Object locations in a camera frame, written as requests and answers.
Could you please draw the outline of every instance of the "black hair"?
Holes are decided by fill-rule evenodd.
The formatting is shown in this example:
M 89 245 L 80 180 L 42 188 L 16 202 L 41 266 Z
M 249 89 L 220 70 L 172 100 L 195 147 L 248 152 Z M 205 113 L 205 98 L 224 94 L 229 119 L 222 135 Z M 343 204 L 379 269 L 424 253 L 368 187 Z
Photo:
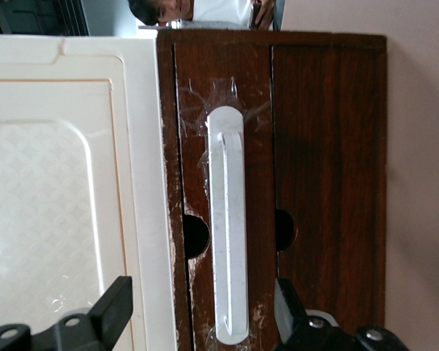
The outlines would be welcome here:
M 159 23 L 158 11 L 150 0 L 129 0 L 129 7 L 132 14 L 147 26 Z

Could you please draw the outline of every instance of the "pink wall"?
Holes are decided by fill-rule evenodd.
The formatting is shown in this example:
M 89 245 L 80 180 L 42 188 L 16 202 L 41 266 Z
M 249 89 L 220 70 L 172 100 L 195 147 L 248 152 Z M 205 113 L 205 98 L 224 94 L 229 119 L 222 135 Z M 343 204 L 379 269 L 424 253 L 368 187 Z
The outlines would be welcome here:
M 439 0 L 288 0 L 283 22 L 389 38 L 386 327 L 439 350 Z

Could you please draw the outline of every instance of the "metal handle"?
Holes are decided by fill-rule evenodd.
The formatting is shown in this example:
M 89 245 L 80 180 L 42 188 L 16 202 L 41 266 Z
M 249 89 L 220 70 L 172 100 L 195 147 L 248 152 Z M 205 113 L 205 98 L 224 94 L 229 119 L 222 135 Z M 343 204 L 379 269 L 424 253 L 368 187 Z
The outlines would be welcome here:
M 238 344 L 249 335 L 244 189 L 244 121 L 233 107 L 207 117 L 211 248 L 217 339 Z

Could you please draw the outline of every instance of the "white cabinet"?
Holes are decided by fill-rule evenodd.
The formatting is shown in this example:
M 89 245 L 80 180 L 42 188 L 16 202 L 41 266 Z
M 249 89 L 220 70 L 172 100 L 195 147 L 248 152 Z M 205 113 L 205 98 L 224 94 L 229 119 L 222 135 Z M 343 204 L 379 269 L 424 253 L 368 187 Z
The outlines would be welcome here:
M 119 350 L 174 350 L 155 34 L 0 36 L 0 325 L 133 277 Z

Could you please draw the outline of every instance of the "scratched wood surface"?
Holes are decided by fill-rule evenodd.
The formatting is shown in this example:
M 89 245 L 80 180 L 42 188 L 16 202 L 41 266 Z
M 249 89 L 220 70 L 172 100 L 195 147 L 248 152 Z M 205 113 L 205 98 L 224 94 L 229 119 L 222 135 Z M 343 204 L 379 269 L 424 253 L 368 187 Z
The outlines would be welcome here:
M 277 274 L 291 278 L 306 307 L 331 312 L 345 330 L 382 324 L 386 38 L 166 30 L 157 44 L 179 350 L 228 350 L 211 344 L 209 243 L 187 259 L 184 239 L 196 232 L 183 227 L 186 215 L 209 226 L 204 121 L 221 102 L 215 89 L 226 92 L 226 105 L 256 112 L 245 134 L 252 350 L 277 340 Z M 231 78 L 236 100 L 227 92 Z M 297 231 L 278 255 L 275 207 Z
M 277 274 L 274 248 L 274 182 L 269 85 L 269 48 L 250 45 L 175 45 L 179 139 L 184 213 L 209 227 L 205 184 L 206 115 L 220 105 L 244 115 L 249 315 L 254 350 L 277 342 L 273 286 Z M 195 350 L 215 350 L 211 247 L 188 262 Z

